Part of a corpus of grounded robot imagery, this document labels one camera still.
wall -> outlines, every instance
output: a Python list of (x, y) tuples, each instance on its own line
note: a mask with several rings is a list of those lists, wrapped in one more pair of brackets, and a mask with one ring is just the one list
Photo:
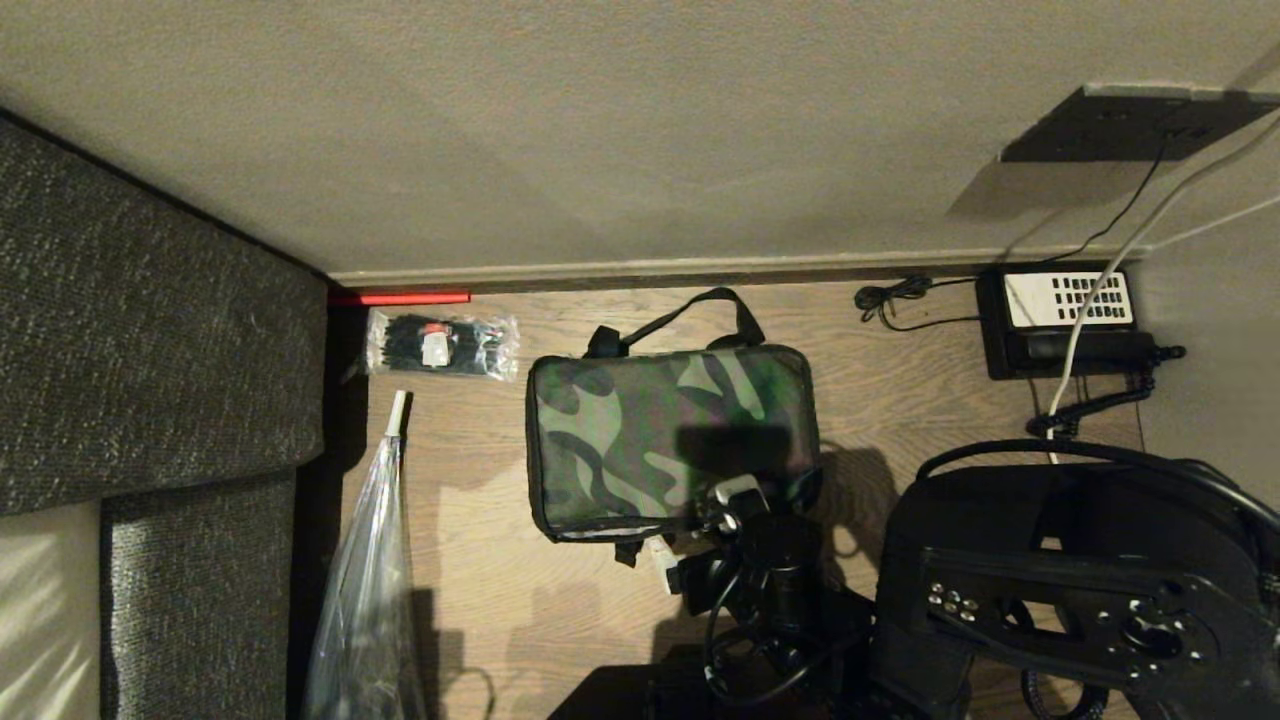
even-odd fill
[(1142, 405), (1147, 448), (1212, 462), (1280, 507), (1280, 209), (1162, 249), (1137, 273), (1144, 323), (1188, 350)]
[(1076, 87), (1280, 91), (1277, 38), (1270, 0), (6, 3), (0, 105), (348, 283), (968, 261), (1140, 178), (992, 163)]

camouflage bag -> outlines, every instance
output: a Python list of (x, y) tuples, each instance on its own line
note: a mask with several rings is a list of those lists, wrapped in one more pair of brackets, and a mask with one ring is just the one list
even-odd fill
[[(733, 301), (739, 332), (708, 350), (627, 356), (703, 300)], [(809, 363), (796, 350), (764, 345), (751, 311), (728, 288), (704, 292), (625, 338), (602, 327), (582, 359), (539, 359), (525, 402), (530, 505), (556, 542), (626, 541), (634, 548), (649, 536), (692, 529), (710, 487), (745, 474), (756, 477), (771, 503), (796, 510), (819, 489)], [(620, 560), (628, 559), (620, 552)]]

wooden floor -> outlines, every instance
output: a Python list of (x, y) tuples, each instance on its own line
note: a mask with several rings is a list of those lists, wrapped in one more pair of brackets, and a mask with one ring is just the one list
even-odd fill
[[(813, 365), (829, 466), (817, 514), (831, 528), (849, 585), (873, 594), (886, 515), (920, 462), (974, 441), (1024, 437), (1036, 395), (1047, 404), (1053, 383), (1038, 382), (1033, 393), (1027, 382), (989, 380), (975, 323), (914, 333), (860, 323), (851, 304), (859, 284), (737, 290), (769, 341), (803, 351)], [(370, 450), (346, 478), (344, 516), (393, 391), (413, 392), (404, 493), (417, 635), (439, 717), (547, 717), (596, 666), (649, 662), (673, 643), (699, 642), (701, 619), (681, 615), (678, 598), (664, 594), (646, 557), (632, 570), (613, 561), (611, 547), (552, 544), (538, 532), (529, 510), (524, 418), (524, 370), (534, 359), (581, 355), (598, 324), (635, 329), (699, 290), (477, 297), (451, 311), (518, 318), (520, 382), (374, 377)], [(937, 288), (899, 310), (901, 323), (972, 315), (973, 290)], [(732, 318), (728, 304), (703, 304), (637, 351), (703, 347), (730, 333)], [(1094, 378), (1087, 389), (1098, 395), (1119, 384), (1119, 378)], [(1142, 442), (1133, 406), (1089, 419), (1082, 434), (1128, 447)], [(1014, 670), (982, 662), (972, 680), (973, 717), (1028, 716)], [(1053, 689), (1071, 694), (1068, 683)], [(1114, 694), (1107, 717), (1133, 716)]]

skirting board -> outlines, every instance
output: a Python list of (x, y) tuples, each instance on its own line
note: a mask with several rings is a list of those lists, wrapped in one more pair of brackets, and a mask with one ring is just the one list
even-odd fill
[[(972, 273), (993, 263), (1032, 261), (1065, 252), (1070, 247), (1037, 247), (1034, 251), (1006, 254), (1004, 250), (959, 250), (918, 252), (874, 252), (838, 255), (800, 255), (776, 258), (692, 258), (673, 260), (628, 260), (618, 263), (564, 263), (550, 265), (495, 265), (481, 268), (444, 268), (419, 270), (372, 270), (329, 273), (329, 278), (347, 288), (467, 288), (497, 291), (554, 287), (602, 287), (671, 284), (707, 278), (804, 282), (841, 277), (886, 277), (920, 269)], [(1079, 260), (1102, 260), (1112, 249), (1091, 247)], [(1138, 249), (1130, 255), (1146, 255)]]

wall socket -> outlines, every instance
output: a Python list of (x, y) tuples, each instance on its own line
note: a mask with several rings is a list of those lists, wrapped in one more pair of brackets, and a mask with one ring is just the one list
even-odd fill
[(1005, 147), (1001, 163), (1181, 160), (1280, 108), (1280, 95), (1084, 86)]

